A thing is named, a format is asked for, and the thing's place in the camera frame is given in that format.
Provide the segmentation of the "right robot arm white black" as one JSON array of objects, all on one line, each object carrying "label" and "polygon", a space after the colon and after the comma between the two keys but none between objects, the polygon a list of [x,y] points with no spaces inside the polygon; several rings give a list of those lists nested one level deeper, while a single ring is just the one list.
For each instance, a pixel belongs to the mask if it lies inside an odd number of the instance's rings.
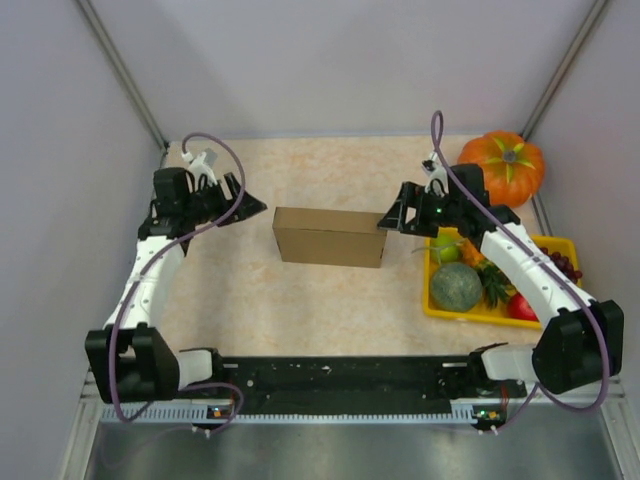
[{"label": "right robot arm white black", "polygon": [[543,328],[534,346],[501,344],[473,352],[469,388],[487,396],[503,380],[522,380],[562,394],[617,375],[624,331],[619,305],[579,288],[535,245],[509,207],[490,205],[479,166],[427,160],[423,168],[429,184],[403,183],[379,228],[420,237],[457,229],[506,275]]}]

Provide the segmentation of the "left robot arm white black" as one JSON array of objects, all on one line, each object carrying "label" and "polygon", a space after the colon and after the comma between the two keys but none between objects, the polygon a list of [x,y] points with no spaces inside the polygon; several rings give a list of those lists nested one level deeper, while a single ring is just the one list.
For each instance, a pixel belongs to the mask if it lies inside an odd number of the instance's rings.
[{"label": "left robot arm white black", "polygon": [[154,173],[153,187],[123,295],[104,327],[85,339],[100,396],[108,404],[172,400],[192,384],[209,397],[224,390],[227,374],[216,350],[175,353],[158,325],[192,238],[266,209],[247,193],[243,172],[217,182],[182,167],[163,168]]}]

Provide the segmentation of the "brown cardboard box sheet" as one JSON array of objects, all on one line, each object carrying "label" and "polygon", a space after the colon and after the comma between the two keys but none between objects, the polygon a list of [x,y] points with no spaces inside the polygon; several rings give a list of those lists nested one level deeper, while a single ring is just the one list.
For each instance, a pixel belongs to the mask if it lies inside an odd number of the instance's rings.
[{"label": "brown cardboard box sheet", "polygon": [[278,207],[272,229],[289,263],[379,268],[387,232],[380,213]]}]

